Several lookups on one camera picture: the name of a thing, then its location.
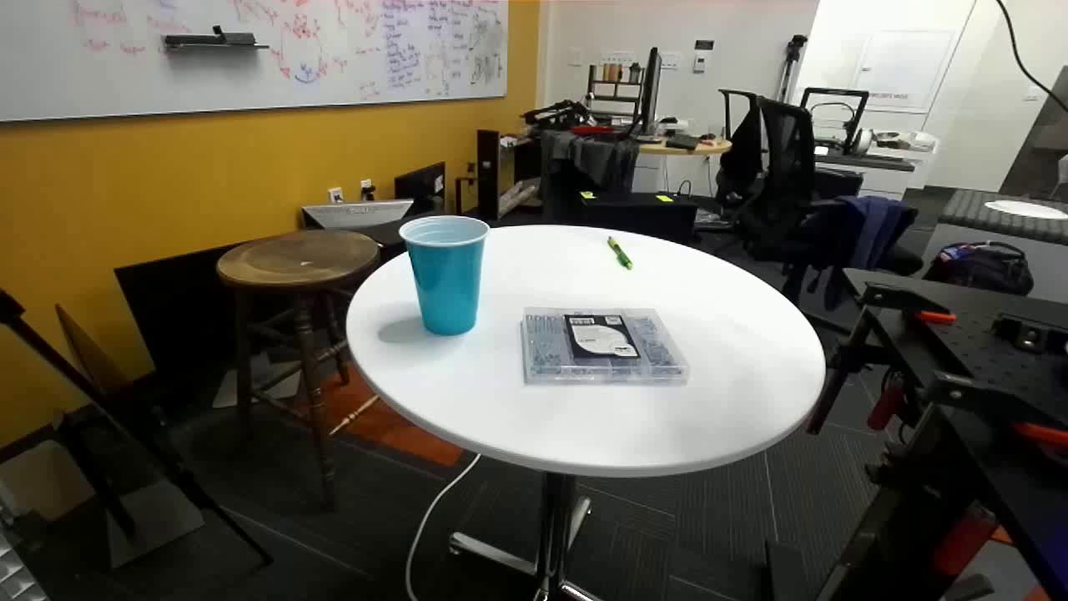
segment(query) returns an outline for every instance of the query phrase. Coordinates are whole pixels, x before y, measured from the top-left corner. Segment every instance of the table top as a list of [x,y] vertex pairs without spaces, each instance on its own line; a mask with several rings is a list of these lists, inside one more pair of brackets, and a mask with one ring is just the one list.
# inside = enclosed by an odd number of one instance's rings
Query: table top
[[[606,247],[630,258],[624,270]],[[654,309],[684,383],[524,383],[527,309]],[[420,327],[406,258],[348,309],[362,378],[412,425],[486,456],[592,477],[684,473],[786,438],[825,383],[812,325],[763,280],[682,245],[596,227],[497,227],[469,334]]]
[[729,149],[729,139],[724,137],[713,137],[713,139],[699,139],[695,149],[688,148],[666,148],[666,139],[648,139],[648,142],[637,142],[642,155],[699,155],[699,156],[709,156],[709,155],[728,155]]
[[218,274],[234,286],[322,286],[341,283],[378,261],[378,245],[351,231],[293,231],[229,247]]
[[959,222],[972,231],[994,231],[1011,235],[1023,241],[1047,241],[1068,247],[1068,221],[1038,221],[1038,218],[1016,218],[992,209],[989,201],[1015,201],[1011,195],[992,195],[992,191],[953,191],[953,197],[937,214],[937,222]]
[[818,155],[813,165],[860,168],[860,169],[903,169],[903,173],[914,169],[914,165],[903,156],[879,156],[879,155]]

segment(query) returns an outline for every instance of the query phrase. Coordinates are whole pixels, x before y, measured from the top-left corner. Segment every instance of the wooden stool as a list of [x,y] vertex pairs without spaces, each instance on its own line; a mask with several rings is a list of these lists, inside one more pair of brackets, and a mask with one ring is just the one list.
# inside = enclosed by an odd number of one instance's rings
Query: wooden stool
[[[351,296],[351,286],[378,262],[378,245],[362,235],[342,231],[298,231],[269,241],[253,241],[228,250],[218,262],[218,274],[228,286],[234,286],[234,363],[236,363],[236,414],[251,422],[251,403],[267,402],[267,392],[284,378],[299,370],[299,396],[306,410],[306,425],[312,433],[312,451],[319,463],[322,503],[333,506],[333,463],[328,456],[328,438],[362,414],[378,396],[362,402],[341,425],[328,429],[319,414],[319,386],[318,363],[337,363],[337,374],[348,380],[348,344],[337,318],[337,296]],[[291,306],[251,325],[251,295],[287,295]],[[328,318],[328,347],[312,344],[312,309]],[[258,337],[293,344],[298,363],[291,370],[269,374],[269,380],[253,386],[251,374],[251,344]]]

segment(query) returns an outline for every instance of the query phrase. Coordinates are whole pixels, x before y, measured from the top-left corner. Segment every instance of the whiteboard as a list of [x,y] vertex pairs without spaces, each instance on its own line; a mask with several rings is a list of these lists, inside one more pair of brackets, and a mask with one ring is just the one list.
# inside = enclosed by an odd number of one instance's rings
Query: whiteboard
[[[164,54],[168,34],[267,50]],[[3,0],[0,121],[505,97],[507,0]]]

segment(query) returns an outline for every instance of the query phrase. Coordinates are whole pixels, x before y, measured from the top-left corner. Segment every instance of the white round table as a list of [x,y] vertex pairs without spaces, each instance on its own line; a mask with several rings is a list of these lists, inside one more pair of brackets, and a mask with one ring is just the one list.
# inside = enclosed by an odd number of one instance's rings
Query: white round table
[[[630,268],[606,247],[613,237]],[[527,309],[654,309],[688,363],[684,383],[524,383]],[[682,245],[596,227],[486,235],[472,330],[420,327],[410,261],[372,270],[348,309],[371,386],[468,451],[545,471],[534,563],[561,586],[573,477],[688,473],[786,438],[825,383],[812,325],[763,280]]]

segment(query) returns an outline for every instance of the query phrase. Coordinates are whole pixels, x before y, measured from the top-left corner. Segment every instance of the red object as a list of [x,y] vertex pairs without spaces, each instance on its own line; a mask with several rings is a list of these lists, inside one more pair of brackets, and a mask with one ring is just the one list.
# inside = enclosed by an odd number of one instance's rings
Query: red object
[[902,408],[903,408],[903,392],[897,383],[882,386],[867,414],[867,428],[884,429]]
[[940,536],[937,551],[930,555],[930,567],[945,579],[959,579],[994,530],[994,514],[972,503],[964,516]]
[[959,313],[948,309],[919,309],[914,318],[923,325],[959,325]]
[[571,128],[573,137],[610,137],[613,128]]
[[1045,428],[1045,425],[1015,425],[1015,433],[1029,438],[1031,444],[1038,447],[1047,447],[1047,451],[1068,451],[1068,429],[1061,428]]

